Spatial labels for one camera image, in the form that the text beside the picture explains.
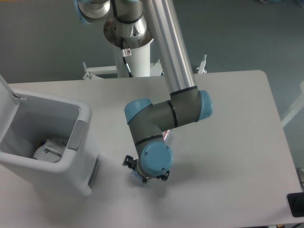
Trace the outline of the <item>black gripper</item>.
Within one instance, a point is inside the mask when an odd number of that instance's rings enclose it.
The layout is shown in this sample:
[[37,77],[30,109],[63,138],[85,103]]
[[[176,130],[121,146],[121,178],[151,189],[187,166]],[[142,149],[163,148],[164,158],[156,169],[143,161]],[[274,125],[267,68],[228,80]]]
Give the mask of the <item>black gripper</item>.
[[138,159],[134,159],[130,155],[126,155],[122,163],[123,166],[128,167],[132,171],[132,176],[139,180],[141,183],[147,183],[151,179],[159,179],[162,181],[167,181],[170,175],[170,171],[166,171],[164,174],[159,176],[147,176],[145,175],[138,166]]

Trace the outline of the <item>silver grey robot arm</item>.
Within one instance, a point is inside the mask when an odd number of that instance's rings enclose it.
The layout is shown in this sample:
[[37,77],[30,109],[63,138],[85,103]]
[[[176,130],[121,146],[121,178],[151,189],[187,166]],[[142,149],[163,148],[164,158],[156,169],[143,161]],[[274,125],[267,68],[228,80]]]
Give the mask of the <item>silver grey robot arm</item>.
[[105,20],[104,35],[118,48],[129,78],[135,77],[134,67],[129,66],[135,50],[155,41],[170,98],[157,104],[142,98],[125,106],[138,157],[126,156],[123,165],[143,183],[166,181],[173,152],[163,133],[206,119],[213,112],[209,94],[197,87],[173,1],[76,0],[74,7],[84,24]]

